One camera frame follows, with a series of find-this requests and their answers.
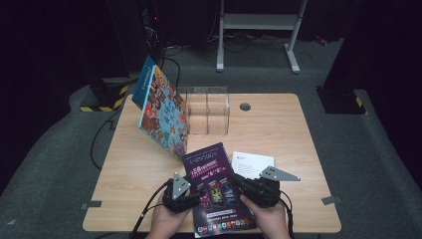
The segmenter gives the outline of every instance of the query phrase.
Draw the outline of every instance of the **wooden table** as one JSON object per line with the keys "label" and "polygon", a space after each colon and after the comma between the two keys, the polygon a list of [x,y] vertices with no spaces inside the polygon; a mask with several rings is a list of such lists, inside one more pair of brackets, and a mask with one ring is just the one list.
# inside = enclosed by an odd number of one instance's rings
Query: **wooden table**
{"label": "wooden table", "polygon": [[[87,231],[130,232],[153,192],[174,172],[184,175],[180,160],[170,155],[138,127],[140,109],[127,97],[92,201]],[[335,233],[341,228],[299,99],[293,94],[231,94],[229,132],[190,134],[188,152],[223,142],[229,157],[233,151],[273,156],[276,167],[299,176],[301,181],[281,182],[293,202],[294,231]],[[241,103],[251,109],[244,112]],[[139,231],[149,231],[152,211]],[[179,232],[193,232],[188,215]]]}

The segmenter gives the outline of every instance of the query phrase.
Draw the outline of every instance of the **yellow and black tape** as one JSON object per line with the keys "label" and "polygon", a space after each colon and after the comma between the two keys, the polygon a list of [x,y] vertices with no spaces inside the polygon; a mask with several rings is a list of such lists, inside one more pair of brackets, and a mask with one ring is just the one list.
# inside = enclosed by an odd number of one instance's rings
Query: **yellow and black tape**
{"label": "yellow and black tape", "polygon": [[113,112],[117,111],[121,106],[124,94],[127,92],[128,86],[124,86],[120,89],[118,96],[110,106],[80,106],[82,112]]}
{"label": "yellow and black tape", "polygon": [[359,97],[356,97],[357,106],[359,107],[359,111],[362,114],[367,114],[365,107],[363,106],[363,102]]}

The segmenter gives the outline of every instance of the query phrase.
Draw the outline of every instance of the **metal bracket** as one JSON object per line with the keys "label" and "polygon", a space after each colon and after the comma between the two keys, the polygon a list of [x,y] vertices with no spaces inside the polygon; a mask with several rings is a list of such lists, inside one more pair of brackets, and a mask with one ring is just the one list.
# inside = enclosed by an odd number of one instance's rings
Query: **metal bracket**
{"label": "metal bracket", "polygon": [[330,196],[322,199],[323,205],[327,206],[329,204],[334,203],[334,205],[341,202],[341,198],[339,196]]}
{"label": "metal bracket", "polygon": [[289,174],[288,172],[281,171],[273,166],[268,166],[260,173],[260,176],[273,180],[273,181],[300,181],[301,178]]}
{"label": "metal bracket", "polygon": [[173,200],[179,198],[187,189],[189,189],[190,183],[184,179],[179,173],[174,172],[173,176]]}
{"label": "metal bracket", "polygon": [[102,207],[102,201],[90,201],[89,203],[82,203],[81,210],[88,210],[90,207]]}

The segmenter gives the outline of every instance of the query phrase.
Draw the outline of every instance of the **colorful book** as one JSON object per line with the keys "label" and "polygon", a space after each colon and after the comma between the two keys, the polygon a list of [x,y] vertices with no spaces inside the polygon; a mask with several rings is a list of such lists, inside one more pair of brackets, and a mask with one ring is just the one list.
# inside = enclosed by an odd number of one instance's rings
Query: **colorful book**
{"label": "colorful book", "polygon": [[155,62],[146,57],[132,101],[142,110],[138,127],[178,158],[186,153],[186,105]]}
{"label": "colorful book", "polygon": [[254,217],[233,187],[233,169],[222,142],[185,154],[183,165],[190,175],[191,193],[201,191],[192,209],[196,237],[256,228]]}

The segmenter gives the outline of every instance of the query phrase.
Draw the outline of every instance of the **human hand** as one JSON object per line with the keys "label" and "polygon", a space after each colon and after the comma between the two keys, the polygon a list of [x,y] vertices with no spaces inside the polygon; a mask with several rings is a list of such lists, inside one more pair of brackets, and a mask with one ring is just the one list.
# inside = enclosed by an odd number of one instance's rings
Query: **human hand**
{"label": "human hand", "polygon": [[[162,204],[162,195],[163,193],[159,196],[157,205]],[[177,232],[187,214],[189,214],[189,211],[190,209],[180,213],[174,213],[168,210],[164,205],[154,207],[151,219],[151,229],[146,236],[146,239],[170,238]]]}
{"label": "human hand", "polygon": [[258,227],[267,239],[290,239],[286,223],[286,208],[282,203],[274,207],[261,208],[247,196],[241,195],[240,199],[255,214]]}

